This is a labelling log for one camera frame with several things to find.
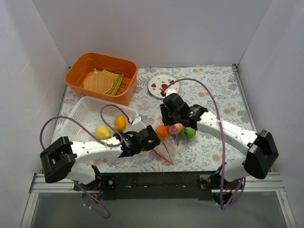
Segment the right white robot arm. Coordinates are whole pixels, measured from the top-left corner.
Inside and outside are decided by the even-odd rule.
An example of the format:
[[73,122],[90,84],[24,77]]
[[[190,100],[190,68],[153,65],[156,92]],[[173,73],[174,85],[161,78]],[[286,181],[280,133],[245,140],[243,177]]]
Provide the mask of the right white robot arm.
[[227,121],[219,121],[216,116],[200,105],[188,106],[175,92],[167,92],[160,105],[162,122],[166,126],[182,124],[195,131],[210,134],[240,151],[245,159],[226,164],[204,180],[204,184],[225,189],[243,177],[252,176],[263,180],[270,172],[279,154],[270,132],[249,131]]

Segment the yellow fake pear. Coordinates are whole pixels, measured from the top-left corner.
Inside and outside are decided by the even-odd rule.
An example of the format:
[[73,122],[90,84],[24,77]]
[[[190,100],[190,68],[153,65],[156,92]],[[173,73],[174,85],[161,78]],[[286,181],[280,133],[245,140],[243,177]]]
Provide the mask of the yellow fake pear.
[[100,140],[106,140],[110,138],[110,129],[105,125],[99,125],[95,129],[95,136]]

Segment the orange fake tangerine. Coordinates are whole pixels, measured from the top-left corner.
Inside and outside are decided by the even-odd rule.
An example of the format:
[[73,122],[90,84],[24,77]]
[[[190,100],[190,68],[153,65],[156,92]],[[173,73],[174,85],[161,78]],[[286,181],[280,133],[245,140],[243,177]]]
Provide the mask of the orange fake tangerine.
[[161,140],[164,140],[164,139],[168,138],[168,136],[169,136],[169,130],[168,130],[168,128],[166,126],[162,125],[162,124],[158,125],[156,127],[155,131],[156,131],[157,136]]

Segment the green fake watermelon ball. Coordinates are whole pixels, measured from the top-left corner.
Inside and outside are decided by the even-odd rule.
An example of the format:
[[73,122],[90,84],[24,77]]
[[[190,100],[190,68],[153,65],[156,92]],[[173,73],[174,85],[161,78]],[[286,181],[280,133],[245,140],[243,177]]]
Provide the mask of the green fake watermelon ball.
[[179,135],[184,140],[192,140],[196,135],[196,130],[191,127],[183,127]]

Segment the yellow fake lemon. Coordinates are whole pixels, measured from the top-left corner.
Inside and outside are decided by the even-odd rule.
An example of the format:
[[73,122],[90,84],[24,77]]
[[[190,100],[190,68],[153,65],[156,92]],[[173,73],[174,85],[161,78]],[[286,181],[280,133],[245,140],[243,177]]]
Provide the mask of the yellow fake lemon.
[[118,132],[123,132],[126,129],[127,121],[123,115],[116,117],[114,127]]

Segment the fake peach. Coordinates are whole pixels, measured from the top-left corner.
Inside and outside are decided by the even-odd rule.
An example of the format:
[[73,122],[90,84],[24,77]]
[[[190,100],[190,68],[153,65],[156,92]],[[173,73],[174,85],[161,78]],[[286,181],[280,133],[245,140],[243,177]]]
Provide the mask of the fake peach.
[[171,126],[168,126],[168,131],[170,134],[179,134],[183,129],[183,125],[181,123],[176,123]]

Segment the clear zip top bag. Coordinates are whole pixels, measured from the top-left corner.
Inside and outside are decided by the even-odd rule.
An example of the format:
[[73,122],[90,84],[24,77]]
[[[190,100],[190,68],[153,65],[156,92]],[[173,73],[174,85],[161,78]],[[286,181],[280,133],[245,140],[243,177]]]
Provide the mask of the clear zip top bag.
[[152,151],[166,162],[174,164],[176,155],[182,151],[189,142],[190,140],[182,139],[179,134],[169,133],[168,138],[161,140],[160,145],[155,147]]

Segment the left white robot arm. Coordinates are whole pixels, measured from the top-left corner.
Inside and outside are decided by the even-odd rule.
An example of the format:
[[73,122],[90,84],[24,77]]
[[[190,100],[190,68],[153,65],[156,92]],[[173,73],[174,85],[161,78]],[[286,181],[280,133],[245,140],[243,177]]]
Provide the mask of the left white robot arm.
[[86,162],[132,157],[142,151],[150,151],[160,143],[161,140],[150,125],[139,132],[117,134],[101,142],[77,142],[63,136],[41,152],[40,160],[47,183],[56,183],[67,178],[96,190],[101,184],[100,173],[96,167],[85,165]]

